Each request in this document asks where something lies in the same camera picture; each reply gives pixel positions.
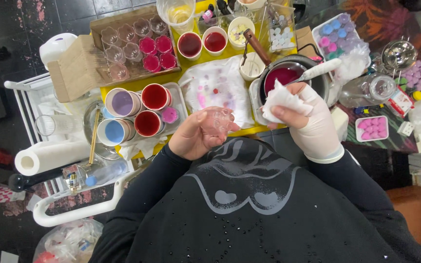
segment person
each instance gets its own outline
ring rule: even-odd
[[[287,88],[311,113],[271,111],[308,169],[264,142],[209,136],[206,111],[193,113],[125,190],[90,262],[421,263],[404,217],[344,150],[324,101],[304,83]]]

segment gray graphic print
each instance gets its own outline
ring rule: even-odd
[[[184,175],[196,180],[215,213],[228,214],[249,203],[260,214],[271,215],[280,211],[290,197],[299,167],[266,146],[247,140],[228,141],[210,152],[212,160]]]

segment pink heart-shaped wax melt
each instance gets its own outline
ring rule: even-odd
[[[386,130],[386,124],[385,123],[380,123],[378,124],[378,131],[382,132]]]
[[[371,126],[371,119],[366,119],[363,121],[367,126]]]
[[[379,117],[378,123],[386,123],[386,118],[385,117]]]
[[[370,133],[369,132],[364,132],[362,134],[362,139],[363,140],[370,140],[371,139]]]
[[[380,132],[378,132],[378,135],[379,135],[380,138],[386,138],[387,132],[386,131],[380,131]]]
[[[358,126],[357,126],[357,128],[359,128],[359,129],[366,129],[366,127],[368,127],[367,125],[366,125],[366,123],[365,122],[363,122],[363,121],[361,121],[359,124],[358,124]]]

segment dark floor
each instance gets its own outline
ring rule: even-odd
[[[127,12],[153,2],[153,0],[0,0],[0,47],[7,47],[11,53],[9,58],[0,61],[0,148],[15,156],[19,150],[30,146],[14,92],[5,89],[3,83],[23,81],[45,72],[38,55],[41,44],[62,32],[76,35],[89,34],[90,21]],[[337,0],[311,0],[310,14],[314,15],[336,3]],[[306,159],[293,143],[288,129],[266,132],[260,136],[274,146],[282,156],[298,165],[306,164]],[[410,184],[405,154],[353,145],[345,147],[357,157],[365,170],[384,189]],[[0,169],[0,182],[7,180],[11,174],[12,171]],[[0,252],[4,250],[18,254],[21,263],[30,263],[36,245],[50,228],[36,224],[31,212],[12,214],[14,215],[8,211],[8,206],[0,205]],[[100,222],[104,222],[105,218],[105,214],[95,216]]]

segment white latex glove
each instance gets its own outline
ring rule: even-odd
[[[306,157],[317,163],[333,163],[344,155],[331,113],[324,100],[304,82],[290,84],[287,89],[298,94],[305,104],[312,105],[313,110],[304,116],[282,106],[273,106],[272,114],[290,127],[290,134],[295,143],[303,150]]]

